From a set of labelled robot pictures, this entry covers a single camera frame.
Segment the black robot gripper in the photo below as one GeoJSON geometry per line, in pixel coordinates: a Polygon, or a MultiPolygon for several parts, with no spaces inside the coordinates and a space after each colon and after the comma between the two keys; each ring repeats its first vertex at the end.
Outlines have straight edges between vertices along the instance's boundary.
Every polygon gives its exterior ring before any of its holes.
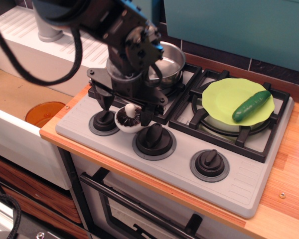
{"type": "Polygon", "coordinates": [[[151,80],[149,68],[125,75],[111,60],[107,60],[105,69],[90,68],[87,76],[91,80],[95,98],[103,110],[109,111],[115,96],[144,103],[140,114],[141,126],[149,125],[157,106],[168,103],[167,97],[157,88],[161,78],[151,80]]]}

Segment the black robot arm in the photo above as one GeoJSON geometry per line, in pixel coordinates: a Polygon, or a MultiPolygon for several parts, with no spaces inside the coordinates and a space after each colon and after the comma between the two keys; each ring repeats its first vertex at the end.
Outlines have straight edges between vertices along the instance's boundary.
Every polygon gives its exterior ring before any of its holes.
{"type": "Polygon", "coordinates": [[[146,126],[160,113],[167,98],[158,87],[163,59],[157,27],[130,0],[35,0],[42,20],[59,28],[81,30],[108,47],[108,76],[92,76],[95,97],[108,110],[115,96],[136,101],[142,107],[141,124],[146,126]]]}

